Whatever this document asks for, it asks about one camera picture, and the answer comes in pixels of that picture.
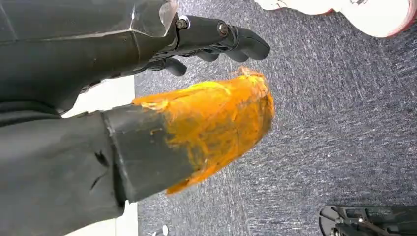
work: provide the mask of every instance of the black mechanical finger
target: black mechanical finger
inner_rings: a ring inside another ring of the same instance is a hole
[[[237,62],[245,62],[245,61],[247,61],[249,59],[249,57],[245,53],[243,53],[243,52],[241,52],[239,50],[228,51],[228,52],[226,52],[226,54],[232,60],[237,61]]]
[[[144,70],[168,70],[175,76],[182,76],[187,72],[187,67],[175,58],[166,58],[150,62],[142,71]]]
[[[196,56],[198,56],[199,58],[201,58],[204,61],[213,62],[213,61],[217,60],[217,58],[219,57],[219,54],[209,53],[209,52],[206,52],[206,51],[199,51],[199,52],[196,53]]]

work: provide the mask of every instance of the red shoe sole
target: red shoe sole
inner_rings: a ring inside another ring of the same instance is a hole
[[[398,34],[400,34],[401,32],[404,32],[404,31],[408,30],[414,24],[414,22],[416,21],[416,17],[417,17],[417,0],[410,0],[409,2],[410,2],[410,4],[413,4],[414,5],[413,6],[414,13],[412,13],[412,17],[410,18],[410,20],[408,21],[407,24],[405,24],[398,31],[395,31],[393,34],[391,34],[391,35],[389,35],[387,37],[389,37],[389,38],[395,37]]]

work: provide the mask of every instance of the black prosthetic arm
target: black prosthetic arm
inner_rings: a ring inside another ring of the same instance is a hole
[[[0,235],[64,235],[187,178],[163,123],[126,105],[0,128]]]
[[[0,102],[36,101],[62,113],[104,79],[147,69],[183,75],[186,67],[173,56],[214,61],[225,53],[243,62],[269,54],[257,34],[217,19],[175,14],[163,37],[146,35],[141,31],[151,30],[142,26],[159,17],[147,13],[140,21],[141,16],[153,9],[146,2],[158,1],[168,2],[2,2]]]

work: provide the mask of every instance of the robotic finger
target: robotic finger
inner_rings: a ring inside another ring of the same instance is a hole
[[[204,61],[213,62],[219,54],[225,53],[236,62],[245,62],[249,58],[263,60],[270,51],[269,45],[254,32],[228,25],[221,20],[182,16],[176,20],[175,27],[178,34],[174,40],[175,47],[161,50],[153,60],[164,60],[172,56],[198,56]],[[153,61],[145,69],[161,70],[164,65],[165,62]]]

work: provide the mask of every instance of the clear plastic cover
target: clear plastic cover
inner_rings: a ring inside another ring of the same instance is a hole
[[[132,29],[151,37],[164,37],[177,12],[177,0],[137,0]]]
[[[0,41],[100,37],[123,31],[164,37],[178,8],[178,0],[36,0],[0,4]]]

